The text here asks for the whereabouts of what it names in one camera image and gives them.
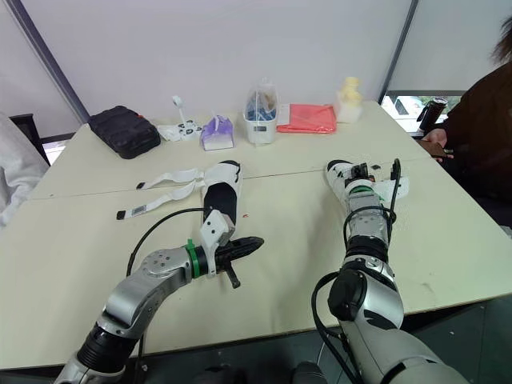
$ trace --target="hand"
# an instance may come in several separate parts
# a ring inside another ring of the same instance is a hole
[[[448,142],[448,137],[446,136],[446,131],[443,128],[436,128],[429,132],[422,140],[426,142],[435,142],[439,144],[442,148],[445,147]],[[452,154],[447,155],[448,158],[454,158]],[[438,162],[442,162],[442,158],[435,158]]]

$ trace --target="white strap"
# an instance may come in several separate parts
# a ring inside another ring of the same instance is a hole
[[[212,166],[204,173],[197,168],[165,173],[158,176],[152,182],[141,182],[137,188],[147,190],[165,180],[190,183],[183,188],[172,190],[168,194],[164,194],[160,198],[157,198],[152,202],[148,202],[143,206],[138,206],[132,210],[120,210],[118,212],[117,219],[123,220],[124,218],[133,218],[135,216],[139,216],[140,214],[144,214],[145,212],[149,212],[150,210],[155,210],[166,202],[182,200],[199,188],[202,188],[202,196],[204,197],[208,191],[208,187],[220,182],[227,183],[231,188],[233,188],[236,195],[239,196],[240,189],[242,187],[242,172],[238,166],[234,166],[233,164],[219,163],[215,166]]]
[[[204,173],[198,170],[197,168],[192,168],[191,170],[176,170],[174,172],[166,172],[158,176],[152,182],[140,182],[137,185],[138,190],[147,190],[159,184],[160,182],[170,181],[170,182],[191,182],[196,178],[202,178]]]
[[[132,210],[120,210],[118,212],[118,220],[123,220],[124,218],[133,218],[135,216],[139,216],[140,214],[144,214],[145,212],[149,212],[150,210],[156,210],[160,205],[165,204],[166,202],[171,202],[173,200],[183,200],[187,198],[194,192],[197,188],[204,186],[203,182],[193,181],[183,188],[178,188],[176,190],[172,190],[168,194],[164,194],[163,196],[153,200],[152,202],[148,202],[143,206],[138,206],[133,208]]]

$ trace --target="green ring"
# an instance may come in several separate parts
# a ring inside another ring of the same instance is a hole
[[[185,249],[189,252],[190,260],[192,261],[192,278],[199,277],[199,261],[198,256],[195,253],[195,245],[192,242],[192,239],[189,238]]]

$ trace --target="white table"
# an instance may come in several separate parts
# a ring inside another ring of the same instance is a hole
[[[383,165],[386,175],[390,163]],[[512,241],[432,159],[402,161],[410,194],[397,201],[390,246],[407,313],[512,292]],[[64,363],[80,347],[141,235],[171,211],[200,206],[198,194],[137,218],[115,212],[169,187],[31,200],[0,237],[0,368]],[[147,352],[204,346],[314,327],[310,295],[339,268],[345,250],[341,207],[323,172],[244,181],[235,237],[259,236],[262,248],[234,262],[242,282],[200,278],[163,303]],[[161,225],[140,249],[198,241],[200,213]],[[335,319],[319,296],[319,313]]]
[[[224,160],[244,166],[244,178],[323,170],[326,159],[354,162],[390,162],[428,158],[376,102],[365,102],[359,122],[339,124],[336,134],[277,134],[271,146],[256,147],[246,140],[240,117],[235,123],[235,145],[230,150],[205,152],[198,141],[162,142],[134,159],[120,158],[89,128],[83,126],[32,193],[31,198],[53,198],[133,190],[164,172],[200,167]],[[206,122],[209,118],[198,118]]]

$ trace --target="chair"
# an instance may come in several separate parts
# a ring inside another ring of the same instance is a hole
[[[50,165],[48,157],[46,156],[45,150],[42,147],[41,138],[39,137],[38,129],[34,123],[33,114],[19,114],[17,116],[11,116],[10,120],[24,133],[26,138],[32,143],[35,149],[39,152],[45,162]]]

